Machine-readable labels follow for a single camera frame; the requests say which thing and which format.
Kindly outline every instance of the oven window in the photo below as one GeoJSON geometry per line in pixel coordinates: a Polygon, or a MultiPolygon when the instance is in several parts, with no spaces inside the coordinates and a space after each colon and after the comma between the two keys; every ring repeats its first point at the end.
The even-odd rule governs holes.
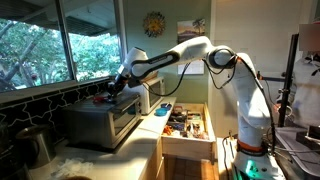
{"type": "MultiPolygon", "coordinates": [[[[160,81],[159,81],[159,82],[150,86],[150,91],[153,91],[156,94],[161,94],[160,88],[161,88],[161,86],[160,86],[160,81]]],[[[150,107],[152,107],[160,98],[161,98],[160,96],[154,95],[153,93],[149,92],[150,107]]]]}
{"type": "Polygon", "coordinates": [[[117,135],[127,124],[136,117],[135,103],[133,103],[127,110],[120,114],[113,114],[114,131],[117,135]]]}

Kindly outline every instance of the oven door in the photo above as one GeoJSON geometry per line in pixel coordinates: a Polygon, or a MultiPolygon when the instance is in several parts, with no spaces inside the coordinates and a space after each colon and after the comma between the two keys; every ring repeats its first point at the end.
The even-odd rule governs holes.
{"type": "Polygon", "coordinates": [[[139,107],[140,97],[128,99],[128,101],[117,105],[109,112],[112,132],[112,148],[130,132],[141,117],[139,107]]]}

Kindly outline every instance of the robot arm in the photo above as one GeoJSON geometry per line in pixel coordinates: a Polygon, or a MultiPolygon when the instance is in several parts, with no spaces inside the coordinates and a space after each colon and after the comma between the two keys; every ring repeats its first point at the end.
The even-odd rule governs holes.
{"type": "Polygon", "coordinates": [[[120,66],[115,84],[109,89],[109,93],[111,97],[115,97],[117,93],[122,91],[128,81],[136,83],[152,71],[171,64],[186,64],[191,61],[206,59],[212,67],[221,68],[226,67],[226,64],[234,64],[234,59],[231,60],[234,55],[235,53],[226,46],[212,46],[210,40],[205,36],[185,41],[164,54],[151,59],[148,59],[143,50],[132,48],[120,66]]]}
{"type": "MultiPolygon", "coordinates": [[[[261,86],[255,76],[256,73],[249,56],[246,54],[238,55],[227,46],[213,46],[205,36],[185,41],[164,54],[150,59],[143,50],[131,49],[120,67],[114,86],[117,89],[113,93],[121,91],[128,80],[139,81],[152,71],[162,67],[171,64],[186,64],[199,59],[207,61],[213,68],[227,69],[229,73],[234,73],[231,83],[238,97],[238,113],[248,126],[250,125],[255,129],[252,138],[257,139],[256,129],[270,126],[270,113],[259,90],[261,86]]],[[[254,147],[260,147],[261,145],[261,139],[254,140],[254,142],[244,140],[244,142],[254,147]]]]}
{"type": "Polygon", "coordinates": [[[274,125],[270,107],[256,77],[253,63],[247,54],[236,54],[226,46],[213,46],[204,36],[185,41],[151,59],[143,50],[133,48],[120,67],[115,84],[109,93],[116,96],[128,81],[140,82],[154,70],[199,59],[206,61],[213,68],[226,69],[229,74],[232,74],[229,81],[238,97],[239,126],[237,139],[239,152],[234,165],[239,171],[246,172],[250,178],[254,179],[270,179],[281,174],[281,170],[278,171],[275,168],[273,158],[265,157],[267,150],[263,146],[262,130],[270,126],[274,130],[274,125]],[[264,171],[251,172],[251,169],[264,171]]]}

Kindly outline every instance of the white countertop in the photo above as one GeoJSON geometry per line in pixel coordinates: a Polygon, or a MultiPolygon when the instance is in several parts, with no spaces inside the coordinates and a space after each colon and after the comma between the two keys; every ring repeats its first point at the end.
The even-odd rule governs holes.
{"type": "MultiPolygon", "coordinates": [[[[174,104],[175,101],[175,97],[165,97],[160,104],[174,104]]],[[[93,163],[92,170],[86,174],[92,180],[141,179],[169,116],[170,112],[158,117],[154,111],[148,116],[142,116],[143,121],[115,154],[66,147],[67,141],[62,141],[55,147],[56,157],[49,164],[30,170],[30,174],[33,180],[50,179],[50,174],[57,171],[59,163],[64,163],[66,159],[82,158],[83,163],[93,163]]]]}

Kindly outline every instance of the tree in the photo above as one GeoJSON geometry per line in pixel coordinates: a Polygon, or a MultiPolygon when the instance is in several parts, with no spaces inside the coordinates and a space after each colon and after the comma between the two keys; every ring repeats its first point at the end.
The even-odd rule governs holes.
{"type": "Polygon", "coordinates": [[[201,30],[204,29],[205,23],[204,19],[196,19],[192,22],[194,29],[198,30],[198,35],[201,36],[201,30]]]}
{"type": "MultiPolygon", "coordinates": [[[[118,37],[70,34],[78,80],[116,74],[118,37]]],[[[0,92],[70,79],[59,31],[0,19],[0,92]]]]}

